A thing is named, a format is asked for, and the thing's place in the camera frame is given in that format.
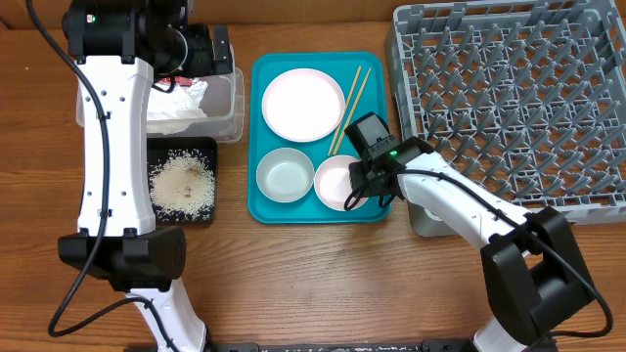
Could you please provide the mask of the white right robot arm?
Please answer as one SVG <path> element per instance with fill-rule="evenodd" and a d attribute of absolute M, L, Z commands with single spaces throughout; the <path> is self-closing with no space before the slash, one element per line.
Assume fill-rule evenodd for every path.
<path fill-rule="evenodd" d="M 599 300 L 566 218 L 531 212 L 465 177 L 428 143 L 412 137 L 352 137 L 352 198 L 403 198 L 432 212 L 481 257 L 493 313 L 464 351 L 523 351 L 557 336 L 563 321 Z"/>

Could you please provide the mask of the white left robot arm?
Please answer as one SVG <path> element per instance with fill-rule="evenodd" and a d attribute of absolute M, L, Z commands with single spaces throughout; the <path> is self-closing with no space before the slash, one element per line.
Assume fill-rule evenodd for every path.
<path fill-rule="evenodd" d="M 182 282 L 186 239 L 159 228 L 148 185 L 147 112 L 164 77 L 225 73 L 226 44 L 189 24 L 184 1 L 74 1 L 63 17 L 79 80 L 84 185 L 77 230 L 61 237 L 61 260 L 107 281 L 135 305 L 159 351 L 207 351 L 208 328 Z"/>

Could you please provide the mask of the grey-green bowl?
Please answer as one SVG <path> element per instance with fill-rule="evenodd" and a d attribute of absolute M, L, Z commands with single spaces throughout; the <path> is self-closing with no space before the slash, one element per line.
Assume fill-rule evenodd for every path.
<path fill-rule="evenodd" d="M 295 202 L 313 186 L 315 168 L 310 158 L 293 148 L 279 148 L 259 161 L 255 176 L 259 191 L 275 202 Z"/>

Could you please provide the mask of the white rice pile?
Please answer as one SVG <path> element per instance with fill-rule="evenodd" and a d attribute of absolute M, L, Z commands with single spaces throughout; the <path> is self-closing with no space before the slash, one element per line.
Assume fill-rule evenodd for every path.
<path fill-rule="evenodd" d="M 150 199 L 161 223 L 210 222 L 214 215 L 214 164 L 198 149 L 170 150 L 149 166 Z"/>

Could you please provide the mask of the red snack wrapper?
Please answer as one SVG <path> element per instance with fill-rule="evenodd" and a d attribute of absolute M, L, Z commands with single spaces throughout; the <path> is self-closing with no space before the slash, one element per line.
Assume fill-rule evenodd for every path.
<path fill-rule="evenodd" d="M 177 86 L 184 86 L 184 87 L 190 87 L 196 82 L 195 78 L 188 78 L 188 77 L 183 77 L 183 76 L 175 76 L 174 79 L 175 79 L 175 84 Z M 161 79 L 159 83 L 164 84 L 164 85 L 170 85 L 171 80 L 172 80 L 171 77 L 165 77 Z"/>

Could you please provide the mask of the white napkin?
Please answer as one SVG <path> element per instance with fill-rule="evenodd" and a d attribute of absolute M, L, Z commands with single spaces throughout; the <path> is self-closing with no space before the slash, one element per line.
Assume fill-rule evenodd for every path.
<path fill-rule="evenodd" d="M 200 103 L 207 89 L 203 80 L 193 79 L 190 86 L 176 85 L 171 93 L 152 88 L 147 112 L 147 132 L 169 135 L 186 130 L 194 120 L 206 118 Z"/>

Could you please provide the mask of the pink small bowl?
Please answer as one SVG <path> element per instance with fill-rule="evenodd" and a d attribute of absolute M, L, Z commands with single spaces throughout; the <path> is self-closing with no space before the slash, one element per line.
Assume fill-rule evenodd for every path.
<path fill-rule="evenodd" d="M 359 159 L 351 155 L 336 155 L 326 159 L 317 168 L 314 190 L 326 207 L 344 211 L 344 204 L 352 192 L 349 166 L 358 162 Z"/>

